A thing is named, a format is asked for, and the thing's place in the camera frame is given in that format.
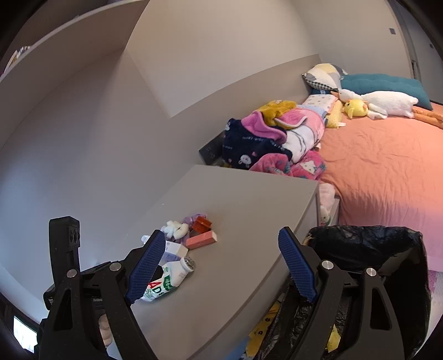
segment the textured blue pad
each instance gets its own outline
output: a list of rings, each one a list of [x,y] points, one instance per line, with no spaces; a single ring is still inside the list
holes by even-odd
[[[165,234],[159,231],[134,267],[129,276],[126,293],[126,298],[131,304],[140,299],[146,291],[148,283],[151,281],[154,271],[165,252],[165,245]]]
[[[315,289],[315,277],[311,267],[306,262],[299,247],[295,244],[286,228],[278,233],[278,247],[283,255],[286,265],[289,268],[291,277],[299,290],[300,295],[304,296],[310,303],[314,303],[317,299],[317,290]]]

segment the black plastic bag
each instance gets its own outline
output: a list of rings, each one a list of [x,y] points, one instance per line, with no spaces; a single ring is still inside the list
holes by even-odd
[[[385,277],[384,286],[392,302],[403,338],[404,354],[411,359],[423,344],[429,323],[431,295],[422,234],[406,227],[315,227],[306,242],[321,259],[342,270],[362,272],[367,267]],[[342,334],[349,299],[342,297],[335,325]],[[274,323],[254,360],[283,360],[296,344],[312,305],[300,297],[291,282]],[[323,360],[333,359],[337,350]]]

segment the shelf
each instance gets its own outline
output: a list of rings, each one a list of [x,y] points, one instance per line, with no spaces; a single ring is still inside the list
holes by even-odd
[[[69,77],[124,49],[149,0],[94,9],[50,32],[0,77],[0,149],[31,110]]]

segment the orange bed sheet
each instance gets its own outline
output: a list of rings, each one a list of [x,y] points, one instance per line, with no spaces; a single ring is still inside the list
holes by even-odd
[[[326,129],[320,150],[321,180],[341,198],[340,223],[420,231],[429,269],[443,271],[443,129],[404,117],[342,121]]]

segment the pile of clothes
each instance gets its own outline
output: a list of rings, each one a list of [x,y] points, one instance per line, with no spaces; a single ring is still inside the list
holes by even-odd
[[[318,179],[326,166],[313,148],[323,136],[325,116],[333,104],[328,95],[315,96],[315,105],[312,97],[304,105],[277,100],[241,120],[230,119],[222,152],[226,166]]]

